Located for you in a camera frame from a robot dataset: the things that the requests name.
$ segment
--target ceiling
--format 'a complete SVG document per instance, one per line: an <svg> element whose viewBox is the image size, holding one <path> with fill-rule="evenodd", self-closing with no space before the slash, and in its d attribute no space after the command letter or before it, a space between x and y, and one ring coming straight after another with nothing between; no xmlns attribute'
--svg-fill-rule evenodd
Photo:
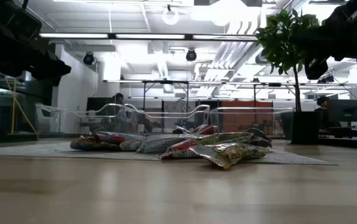
<svg viewBox="0 0 357 224"><path fill-rule="evenodd" d="M318 14L320 20L328 17L335 8L330 5L311 6L307 0L275 0L275 4L263 4L263 7L257 9L256 7L243 9L242 5L235 5L239 0L220 0L215 3L217 7L212 9L210 6L194 6L194 0L181 0L179 5L174 0L171 3L171 10L177 12L178 21L174 25L169 25L174 15L173 12L164 15L167 10L166 4L126 4L130 2L129 0L119 1L119 4L61 1L67 0L29 0L27 10L43 22L42 32L254 34L262 25L261 18L265 17L264 15L276 14L288 3L295 4L298 9L303 10L303 13ZM20 4L22 0L15 0L15 2ZM226 17L232 15L238 15L243 22L224 21ZM212 80L225 78L234 82L245 80L249 82L254 77L259 78L261 82L291 81L291 74L289 77L279 76L277 71L270 74L269 66L255 65L254 57L260 49L252 43L166 41L163 43L165 55L163 65L160 64L160 57L153 53L150 42L146 40L76 40L66 41L63 44L74 49L73 53L79 57L85 54L86 47L105 47L105 50L95 52L95 55L101 60L108 54L118 55L121 59L121 74L125 79L155 78L155 71L160 71L162 66L175 78L183 74L179 71L183 71L184 74L191 73L189 78L192 80L195 78L205 80L209 68L224 68L232 72L223 75L213 74L208 78ZM108 52L108 47L111 45L116 48L113 53ZM196 50L198 57L195 62L186 61L185 55L188 49ZM352 61L335 62L331 58L328 61L328 66L333 69L335 76L340 78L348 77L348 69L353 65L355 63ZM300 73L300 79L307 81L304 71Z"/></svg>

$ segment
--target black plant pot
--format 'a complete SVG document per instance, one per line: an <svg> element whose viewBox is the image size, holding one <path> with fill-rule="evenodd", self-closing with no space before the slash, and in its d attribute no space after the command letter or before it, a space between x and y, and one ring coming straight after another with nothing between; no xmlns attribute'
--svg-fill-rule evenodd
<svg viewBox="0 0 357 224"><path fill-rule="evenodd" d="M320 117L319 112L294 112L292 144L318 144Z"/></svg>

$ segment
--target security camera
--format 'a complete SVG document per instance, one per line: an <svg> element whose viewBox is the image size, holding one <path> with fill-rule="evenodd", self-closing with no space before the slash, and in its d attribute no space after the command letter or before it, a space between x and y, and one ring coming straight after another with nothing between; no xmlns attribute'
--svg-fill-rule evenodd
<svg viewBox="0 0 357 224"><path fill-rule="evenodd" d="M87 52L85 57L83 58L83 63L85 65L94 65L97 63L97 58L94 57L93 52Z"/></svg>
<svg viewBox="0 0 357 224"><path fill-rule="evenodd" d="M187 61L193 62L197 59L197 53L195 53L194 49L189 49L185 58L187 59Z"/></svg>

